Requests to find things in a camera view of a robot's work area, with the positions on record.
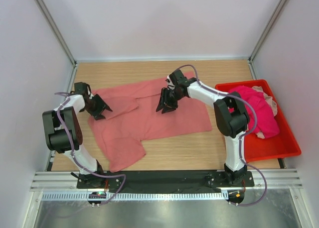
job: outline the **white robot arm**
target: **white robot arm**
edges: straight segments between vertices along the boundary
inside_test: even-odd
[[[249,122],[244,104],[224,96],[228,93],[208,87],[195,78],[186,78],[180,70],[170,74],[166,81],[168,86],[161,91],[157,112],[162,110],[162,114],[164,114],[174,111],[178,107],[177,101],[183,97],[200,100],[214,108],[217,127],[225,136],[226,141],[227,157],[224,164],[226,178],[232,184],[241,181],[247,172],[247,166],[242,161],[244,159],[244,136],[242,135],[247,130]]]
[[[88,84],[83,82],[75,83],[74,88],[75,91],[70,94],[70,100],[67,104],[42,114],[46,144],[50,150],[62,153],[70,158],[78,167],[80,171],[79,176],[72,173],[73,176],[76,176],[82,181],[86,181],[87,184],[91,184],[93,187],[99,187],[105,179],[96,177],[87,170],[100,175],[104,175],[104,172],[99,162],[89,154],[82,143],[82,131],[76,115],[86,110],[95,120],[99,120],[105,118],[102,115],[104,110],[112,110],[98,94],[93,95],[91,93]],[[71,139],[74,144],[73,152],[70,145],[70,138],[58,118],[58,110],[72,136]]]

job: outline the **wooden table surface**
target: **wooden table surface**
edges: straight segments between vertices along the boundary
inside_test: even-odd
[[[152,61],[81,63],[75,82],[86,82],[92,89],[114,87],[133,82],[166,77],[175,68],[193,64],[198,76],[206,85],[251,80],[246,60],[227,61]],[[213,130],[176,137],[143,141],[146,156],[126,170],[201,170],[223,169],[226,159],[225,142],[215,122],[214,110],[207,107]],[[96,145],[87,124],[89,114],[79,113],[78,120],[83,133],[83,143],[104,170],[108,160]],[[258,168],[279,168],[277,159],[252,162]],[[64,155],[56,154],[52,171],[74,171],[76,166]]]

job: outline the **magenta cloth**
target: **magenta cloth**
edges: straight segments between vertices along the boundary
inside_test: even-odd
[[[262,92],[257,92],[246,86],[237,86],[228,92],[231,93],[234,91],[238,92],[241,98],[247,101],[256,112],[257,127],[253,131],[254,133],[261,131],[265,138],[273,137],[279,134],[280,130],[276,120],[274,119],[272,108],[266,102]],[[245,105],[245,107],[250,118],[248,128],[252,129],[255,123],[254,115],[248,106]]]
[[[191,78],[193,73],[185,76]],[[183,98],[173,112],[156,112],[161,89],[167,86],[165,79],[93,91],[113,110],[103,112],[106,119],[88,120],[98,146],[110,162],[111,172],[143,158],[143,140],[212,130],[206,105],[195,99]]]

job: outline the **white wall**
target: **white wall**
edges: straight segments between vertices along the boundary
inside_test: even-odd
[[[302,155],[296,167],[319,212],[319,0],[290,0],[257,55],[254,65],[283,109]]]
[[[248,57],[279,0],[44,0],[77,60]]]
[[[42,112],[55,108],[72,66],[34,0],[0,0],[0,223],[22,226],[35,171],[43,170]]]

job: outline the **purple cable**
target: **purple cable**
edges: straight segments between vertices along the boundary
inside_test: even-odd
[[[230,94],[225,94],[225,93],[219,93],[219,92],[216,92],[216,91],[210,89],[209,87],[206,87],[205,85],[203,85],[203,84],[200,82],[200,80],[199,80],[199,78],[198,78],[197,70],[196,70],[195,66],[193,66],[193,65],[190,65],[190,64],[182,65],[182,66],[178,67],[176,70],[174,70],[174,72],[177,71],[177,70],[180,70],[181,68],[186,67],[186,66],[190,66],[190,67],[193,68],[193,70],[194,70],[194,72],[195,72],[196,81],[197,81],[197,83],[198,83],[203,89],[205,89],[205,90],[207,90],[207,91],[209,91],[209,92],[211,92],[211,93],[213,93],[213,94],[216,94],[216,95],[226,96],[226,97],[230,97],[230,98],[239,100],[239,101],[243,102],[245,105],[247,105],[247,106],[250,108],[250,110],[252,111],[252,113],[253,113],[253,115],[254,115],[255,123],[254,123],[254,126],[253,126],[253,128],[252,128],[251,130],[249,130],[248,132],[246,132],[245,134],[243,134],[243,135],[241,135],[241,136],[239,137],[239,158],[240,158],[240,160],[241,160],[246,166],[251,167],[251,168],[255,169],[257,172],[259,172],[259,174],[261,175],[261,177],[262,177],[263,180],[264,180],[265,190],[264,190],[263,195],[262,195],[257,201],[255,201],[255,202],[252,202],[252,203],[249,203],[249,204],[237,204],[237,203],[231,202],[231,204],[236,205],[236,206],[241,206],[241,207],[248,207],[248,206],[252,206],[252,205],[255,205],[255,204],[259,203],[260,201],[262,201],[262,200],[264,199],[264,197],[265,197],[265,195],[266,195],[266,193],[267,193],[267,181],[266,181],[266,178],[265,178],[264,174],[263,174],[257,167],[248,164],[248,163],[243,159],[242,149],[241,149],[241,145],[242,145],[242,140],[241,140],[241,139],[242,139],[244,136],[247,136],[247,135],[251,134],[251,133],[255,130],[256,126],[257,126],[257,115],[256,115],[255,110],[253,109],[253,107],[252,107],[247,101],[243,100],[243,99],[240,98],[240,97],[237,97],[237,96],[234,96],[234,95],[230,95]]]

